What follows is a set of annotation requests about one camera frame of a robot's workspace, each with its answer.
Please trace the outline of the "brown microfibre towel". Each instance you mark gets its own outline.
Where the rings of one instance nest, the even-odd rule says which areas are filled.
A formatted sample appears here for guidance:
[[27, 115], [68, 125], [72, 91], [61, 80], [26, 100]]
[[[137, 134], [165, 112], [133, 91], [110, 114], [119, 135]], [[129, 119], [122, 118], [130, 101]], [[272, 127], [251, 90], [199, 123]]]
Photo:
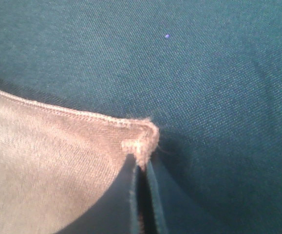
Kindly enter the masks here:
[[136, 187], [159, 141], [113, 118], [0, 91], [0, 234], [137, 234]]

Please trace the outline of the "black table cloth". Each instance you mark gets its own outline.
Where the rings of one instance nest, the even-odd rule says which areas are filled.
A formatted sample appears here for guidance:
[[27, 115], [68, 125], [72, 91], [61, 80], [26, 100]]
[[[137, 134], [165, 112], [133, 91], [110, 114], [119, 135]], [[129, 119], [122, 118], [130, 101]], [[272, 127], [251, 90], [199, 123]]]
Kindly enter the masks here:
[[282, 234], [282, 0], [0, 0], [0, 89], [149, 117], [170, 233]]

